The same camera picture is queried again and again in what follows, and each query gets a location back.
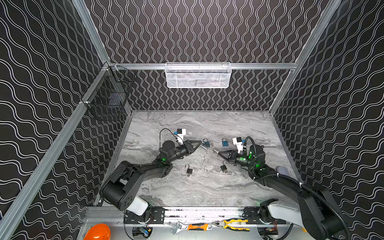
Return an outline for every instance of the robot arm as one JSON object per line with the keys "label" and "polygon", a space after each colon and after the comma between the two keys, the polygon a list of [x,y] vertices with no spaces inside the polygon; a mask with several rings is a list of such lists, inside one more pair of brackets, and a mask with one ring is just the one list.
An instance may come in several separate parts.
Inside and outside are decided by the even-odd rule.
{"label": "robot arm", "polygon": [[175,147],[174,142],[165,141],[152,163],[131,164],[122,161],[104,181],[100,196],[120,211],[125,211],[135,200],[143,181],[165,177],[172,170],[173,161],[192,154],[201,144],[201,141],[186,140],[181,146]]}
{"label": "robot arm", "polygon": [[317,240],[332,239],[332,235],[346,230],[345,222],[339,213],[340,209],[329,190],[325,187],[313,189],[289,176],[279,174],[265,164],[262,146],[251,145],[249,154],[243,148],[242,154],[230,150],[218,152],[218,155],[233,165],[241,165],[248,170],[253,180],[276,189],[294,200],[300,207],[298,209],[293,205],[275,202],[277,199],[265,201],[260,205],[262,221],[272,222],[276,218],[295,223],[304,227]]}

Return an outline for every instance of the orange hard hat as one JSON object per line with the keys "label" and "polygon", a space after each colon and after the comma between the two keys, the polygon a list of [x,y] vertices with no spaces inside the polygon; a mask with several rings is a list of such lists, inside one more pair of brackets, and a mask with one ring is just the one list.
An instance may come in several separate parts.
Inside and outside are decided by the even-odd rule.
{"label": "orange hard hat", "polygon": [[109,240],[111,231],[104,223],[96,224],[91,227],[84,237],[84,240]]}

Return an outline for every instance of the marble surface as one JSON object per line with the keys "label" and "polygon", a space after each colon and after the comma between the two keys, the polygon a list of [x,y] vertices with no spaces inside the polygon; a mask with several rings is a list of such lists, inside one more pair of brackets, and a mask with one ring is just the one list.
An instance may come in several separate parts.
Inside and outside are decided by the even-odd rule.
{"label": "marble surface", "polygon": [[[138,195],[153,205],[162,206],[258,206],[270,198],[284,202],[291,199],[269,187],[252,181],[246,170],[227,164],[229,173],[221,171],[219,151],[236,149],[232,138],[251,136],[256,144],[264,145],[265,160],[271,167],[285,166],[294,176],[292,167],[267,112],[134,112],[118,164],[149,163],[159,154],[159,131],[186,128],[184,140],[207,138],[211,148],[198,148],[190,156],[173,162],[170,174],[141,184]],[[221,140],[228,138],[229,146]],[[161,142],[175,140],[166,130]],[[186,164],[193,169],[186,176]]]}

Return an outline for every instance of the yellow-handled pliers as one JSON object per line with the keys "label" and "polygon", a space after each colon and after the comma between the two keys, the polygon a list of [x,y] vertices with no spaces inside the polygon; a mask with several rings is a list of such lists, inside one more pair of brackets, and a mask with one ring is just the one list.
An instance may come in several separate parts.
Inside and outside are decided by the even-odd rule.
{"label": "yellow-handled pliers", "polygon": [[223,227],[223,228],[230,229],[233,231],[249,232],[249,228],[233,227],[233,226],[228,225],[228,224],[234,223],[234,222],[248,222],[248,219],[244,220],[244,219],[238,219],[238,218],[231,218],[231,219],[227,219],[227,220],[223,220],[223,221],[213,222],[212,225],[218,226],[218,227]]}

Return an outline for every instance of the black patterned wall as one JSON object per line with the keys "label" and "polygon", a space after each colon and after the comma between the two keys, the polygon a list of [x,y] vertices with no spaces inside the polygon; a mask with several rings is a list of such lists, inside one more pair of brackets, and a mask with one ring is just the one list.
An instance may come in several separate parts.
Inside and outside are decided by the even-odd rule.
{"label": "black patterned wall", "polygon": [[0,218],[101,65],[70,0],[0,0]]}
{"label": "black patterned wall", "polygon": [[275,118],[304,182],[353,239],[384,239],[384,1],[344,0]]}
{"label": "black patterned wall", "polygon": [[76,239],[108,169],[125,119],[96,121],[87,112],[12,239]]}
{"label": "black patterned wall", "polygon": [[115,63],[292,63],[327,0],[85,0]]}
{"label": "black patterned wall", "polygon": [[234,70],[228,88],[168,88],[164,71],[139,71],[128,102],[139,110],[269,110],[289,70]]}

